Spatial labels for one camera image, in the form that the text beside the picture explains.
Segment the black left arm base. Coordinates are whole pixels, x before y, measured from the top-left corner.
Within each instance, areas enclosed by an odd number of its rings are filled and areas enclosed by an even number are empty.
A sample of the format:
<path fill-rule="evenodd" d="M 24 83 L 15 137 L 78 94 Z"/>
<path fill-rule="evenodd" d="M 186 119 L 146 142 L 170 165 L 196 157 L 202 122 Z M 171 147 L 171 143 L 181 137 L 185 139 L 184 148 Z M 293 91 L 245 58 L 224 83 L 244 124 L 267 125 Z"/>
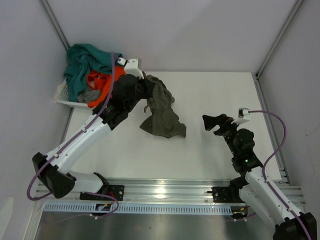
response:
<path fill-rule="evenodd" d="M 87 192 L 80 193 L 80 200 L 88 201 L 112 201 L 116 199 L 117 201 L 123 201 L 125 193 L 124 185 L 109 184 L 103 185 L 102 188 L 94 194 L 89 194 Z"/>

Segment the grey shorts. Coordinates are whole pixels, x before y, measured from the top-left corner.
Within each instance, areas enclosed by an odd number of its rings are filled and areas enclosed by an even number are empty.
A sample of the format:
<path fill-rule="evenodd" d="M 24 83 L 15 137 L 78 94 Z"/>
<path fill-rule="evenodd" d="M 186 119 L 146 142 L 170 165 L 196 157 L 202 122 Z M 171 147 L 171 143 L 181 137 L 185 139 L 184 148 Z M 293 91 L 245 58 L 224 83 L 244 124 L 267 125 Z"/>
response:
<path fill-rule="evenodd" d="M 79 103 L 90 103 L 96 101 L 101 95 L 101 91 L 86 87 L 77 97 Z"/>

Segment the olive green shorts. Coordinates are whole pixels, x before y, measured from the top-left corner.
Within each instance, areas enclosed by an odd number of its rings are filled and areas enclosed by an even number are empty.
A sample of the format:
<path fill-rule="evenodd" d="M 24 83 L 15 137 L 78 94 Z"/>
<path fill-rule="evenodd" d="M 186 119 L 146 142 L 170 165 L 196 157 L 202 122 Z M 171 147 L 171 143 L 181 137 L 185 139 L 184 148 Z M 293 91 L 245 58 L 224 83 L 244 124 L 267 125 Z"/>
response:
<path fill-rule="evenodd" d="M 172 105 L 175 98 L 167 89 L 162 80 L 147 75 L 147 80 L 154 83 L 152 97 L 146 100 L 144 111 L 150 110 L 151 116 L 145 119 L 139 126 L 141 130 L 159 137 L 170 139 L 175 136 L 185 138 L 187 127 L 180 122 L 179 116 L 174 112 Z"/>

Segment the teal shorts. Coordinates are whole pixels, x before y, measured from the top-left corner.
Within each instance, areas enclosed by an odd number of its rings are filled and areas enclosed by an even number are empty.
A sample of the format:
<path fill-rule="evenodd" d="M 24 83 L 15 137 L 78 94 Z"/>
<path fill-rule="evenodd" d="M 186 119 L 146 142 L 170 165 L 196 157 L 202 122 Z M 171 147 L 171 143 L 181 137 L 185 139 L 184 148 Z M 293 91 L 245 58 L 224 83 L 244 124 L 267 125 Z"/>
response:
<path fill-rule="evenodd" d="M 68 100 L 77 102 L 80 93 L 87 87 L 87 75 L 92 71 L 110 75 L 112 54 L 88 43 L 72 45 L 66 54 L 67 67 L 64 72 L 68 86 Z"/>

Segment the white plastic laundry basket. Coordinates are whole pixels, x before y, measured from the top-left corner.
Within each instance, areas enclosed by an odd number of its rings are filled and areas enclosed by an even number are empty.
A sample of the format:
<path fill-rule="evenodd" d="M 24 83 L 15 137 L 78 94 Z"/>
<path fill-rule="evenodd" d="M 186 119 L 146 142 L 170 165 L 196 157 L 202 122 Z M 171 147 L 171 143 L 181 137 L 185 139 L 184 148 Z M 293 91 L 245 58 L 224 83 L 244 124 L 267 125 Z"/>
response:
<path fill-rule="evenodd" d="M 66 79 L 64 79 L 63 82 L 57 87 L 54 101 L 56 103 L 66 105 L 71 108 L 88 108 L 88 105 L 86 103 L 69 101 L 69 91 Z"/>

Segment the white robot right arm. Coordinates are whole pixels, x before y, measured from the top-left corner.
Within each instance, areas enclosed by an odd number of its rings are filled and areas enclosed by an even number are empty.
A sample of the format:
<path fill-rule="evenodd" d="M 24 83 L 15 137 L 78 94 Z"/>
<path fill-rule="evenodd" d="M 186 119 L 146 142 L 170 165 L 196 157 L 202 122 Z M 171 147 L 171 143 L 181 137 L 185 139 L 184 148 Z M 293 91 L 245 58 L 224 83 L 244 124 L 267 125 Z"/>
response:
<path fill-rule="evenodd" d="M 250 120 L 251 113 L 247 108 L 241 108 L 237 119 L 226 114 L 202 116 L 206 131 L 219 127 L 213 133 L 223 137 L 232 153 L 232 166 L 240 174 L 227 187 L 213 187 L 213 201 L 246 203 L 271 227 L 274 240 L 316 240 L 316 218 L 310 212 L 302 212 L 267 176 L 267 164 L 254 153 L 254 133 L 239 128 Z"/>

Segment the orange shorts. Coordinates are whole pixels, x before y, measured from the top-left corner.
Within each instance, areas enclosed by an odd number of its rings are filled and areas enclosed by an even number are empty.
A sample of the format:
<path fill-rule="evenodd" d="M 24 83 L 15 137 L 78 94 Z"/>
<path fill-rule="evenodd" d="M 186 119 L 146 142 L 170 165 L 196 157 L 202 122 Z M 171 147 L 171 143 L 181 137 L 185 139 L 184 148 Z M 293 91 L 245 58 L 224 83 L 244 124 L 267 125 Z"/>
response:
<path fill-rule="evenodd" d="M 101 91 L 101 95 L 97 100 L 87 103 L 87 106 L 89 108 L 95 108 L 98 104 L 105 101 L 105 98 L 107 97 L 110 91 L 112 76 L 112 74 L 97 72 L 93 69 L 87 75 L 87 87 L 90 87 L 93 90 Z"/>

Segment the aluminium mounting rail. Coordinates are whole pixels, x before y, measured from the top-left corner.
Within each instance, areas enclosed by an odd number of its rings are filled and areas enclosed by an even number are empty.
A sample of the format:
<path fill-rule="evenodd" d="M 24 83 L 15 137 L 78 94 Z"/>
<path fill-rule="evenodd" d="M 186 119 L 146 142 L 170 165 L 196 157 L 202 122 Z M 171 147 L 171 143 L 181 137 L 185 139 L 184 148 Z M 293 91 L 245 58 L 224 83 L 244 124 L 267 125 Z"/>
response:
<path fill-rule="evenodd" d="M 229 180 L 173 180 L 173 179 L 121 179 L 110 178 L 108 182 L 111 185 L 123 185 L 124 194 L 121 204 L 190 204 L 204 205 L 212 204 L 213 196 L 208 191 L 212 187 L 227 187 Z M 305 207 L 306 201 L 301 187 L 290 185 L 287 181 L 281 180 L 276 185 L 282 190 L 287 198 L 296 206 Z M 35 197 L 40 197 L 49 191 L 39 183 L 35 187 Z M 63 198 L 55 198 L 49 195 L 42 201 L 55 202 L 83 202 L 83 203 L 111 203 L 111 201 L 99 200 L 80 200 L 80 192 L 72 190 Z"/>

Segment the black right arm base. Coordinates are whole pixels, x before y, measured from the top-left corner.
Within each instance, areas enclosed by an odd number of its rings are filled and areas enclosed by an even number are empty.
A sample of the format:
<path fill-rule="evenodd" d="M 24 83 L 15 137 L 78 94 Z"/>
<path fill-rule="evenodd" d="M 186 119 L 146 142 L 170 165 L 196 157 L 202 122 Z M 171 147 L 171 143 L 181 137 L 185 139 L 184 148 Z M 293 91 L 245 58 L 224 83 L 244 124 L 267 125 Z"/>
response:
<path fill-rule="evenodd" d="M 214 186 L 207 191 L 214 203 L 244 203 L 240 198 L 240 188 L 236 186 Z"/>

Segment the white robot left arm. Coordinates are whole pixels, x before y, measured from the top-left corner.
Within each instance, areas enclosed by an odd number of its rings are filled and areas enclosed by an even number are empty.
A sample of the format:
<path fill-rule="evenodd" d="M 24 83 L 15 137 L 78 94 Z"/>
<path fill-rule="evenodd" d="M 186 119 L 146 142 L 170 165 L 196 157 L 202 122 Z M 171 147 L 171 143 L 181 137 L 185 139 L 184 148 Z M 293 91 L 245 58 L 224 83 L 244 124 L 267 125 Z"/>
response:
<path fill-rule="evenodd" d="M 74 172 L 72 167 L 86 150 L 123 122 L 140 100 L 151 98 L 154 87 L 145 77 L 121 75 L 105 101 L 92 110 L 75 134 L 47 154 L 33 156 L 36 176 L 51 195 L 61 199 L 77 191 L 84 199 L 93 195 L 103 200 L 108 196 L 109 182 L 101 174 Z"/>

